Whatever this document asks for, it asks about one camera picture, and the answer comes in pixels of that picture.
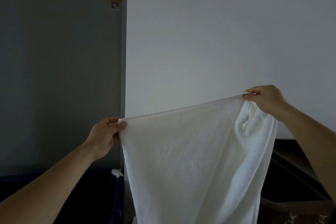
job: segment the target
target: hand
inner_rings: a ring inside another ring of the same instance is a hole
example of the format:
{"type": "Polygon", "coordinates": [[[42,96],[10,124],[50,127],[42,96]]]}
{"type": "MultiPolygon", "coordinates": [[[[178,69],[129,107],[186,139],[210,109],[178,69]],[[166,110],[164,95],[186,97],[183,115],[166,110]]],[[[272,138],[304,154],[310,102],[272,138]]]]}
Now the hand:
{"type": "Polygon", "coordinates": [[[274,85],[256,86],[244,92],[249,92],[243,95],[245,99],[255,102],[260,110],[277,120],[281,120],[285,107],[289,105],[281,91],[274,85]]]}
{"type": "Polygon", "coordinates": [[[119,139],[119,131],[126,128],[125,121],[117,124],[119,118],[105,118],[95,124],[89,137],[83,145],[89,145],[94,153],[94,160],[104,157],[114,144],[114,139],[119,139]]]}

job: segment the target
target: forearm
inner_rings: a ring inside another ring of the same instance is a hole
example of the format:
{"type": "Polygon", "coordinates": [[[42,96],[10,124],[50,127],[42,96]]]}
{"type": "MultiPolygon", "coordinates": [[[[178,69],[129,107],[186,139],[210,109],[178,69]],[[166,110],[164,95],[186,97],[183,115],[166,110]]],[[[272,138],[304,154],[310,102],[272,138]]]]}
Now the forearm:
{"type": "Polygon", "coordinates": [[[281,121],[293,134],[330,197],[336,201],[336,133],[291,105],[281,121]]]}
{"type": "Polygon", "coordinates": [[[93,162],[82,145],[43,175],[0,203],[0,223],[53,223],[69,194],[93,162]]]}

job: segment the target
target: dark blue fabric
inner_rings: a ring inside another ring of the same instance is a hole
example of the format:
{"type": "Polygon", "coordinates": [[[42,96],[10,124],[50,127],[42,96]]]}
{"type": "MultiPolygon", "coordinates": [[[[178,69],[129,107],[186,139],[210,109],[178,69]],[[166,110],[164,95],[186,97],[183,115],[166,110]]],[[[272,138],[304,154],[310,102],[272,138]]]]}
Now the dark blue fabric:
{"type": "MultiPolygon", "coordinates": [[[[38,176],[0,177],[0,202],[38,176]]],[[[117,217],[117,209],[123,219],[124,180],[122,178],[122,183],[118,181],[115,183],[115,180],[115,176],[111,175],[111,169],[86,172],[64,203],[54,224],[107,224],[112,216],[117,217]]]]}
{"type": "Polygon", "coordinates": [[[111,199],[114,198],[112,213],[108,224],[124,224],[124,177],[111,177],[111,199]]]}

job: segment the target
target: right hand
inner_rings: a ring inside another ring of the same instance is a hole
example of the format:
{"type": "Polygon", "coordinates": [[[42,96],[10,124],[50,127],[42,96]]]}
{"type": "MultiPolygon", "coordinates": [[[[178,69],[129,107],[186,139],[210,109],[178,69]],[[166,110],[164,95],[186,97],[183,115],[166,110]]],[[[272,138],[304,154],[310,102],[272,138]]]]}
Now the right hand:
{"type": "Polygon", "coordinates": [[[281,91],[274,85],[256,86],[244,92],[249,93],[243,95],[246,100],[255,102],[260,110],[277,120],[281,120],[285,107],[289,105],[281,91]]]}

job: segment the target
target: towel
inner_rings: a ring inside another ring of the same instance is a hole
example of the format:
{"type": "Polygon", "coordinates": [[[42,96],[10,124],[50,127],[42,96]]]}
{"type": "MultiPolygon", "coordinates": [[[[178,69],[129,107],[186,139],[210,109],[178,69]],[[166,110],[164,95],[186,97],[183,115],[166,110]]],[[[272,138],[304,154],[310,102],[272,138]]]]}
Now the towel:
{"type": "Polygon", "coordinates": [[[256,223],[277,122],[242,94],[121,119],[139,224],[256,223]]]}

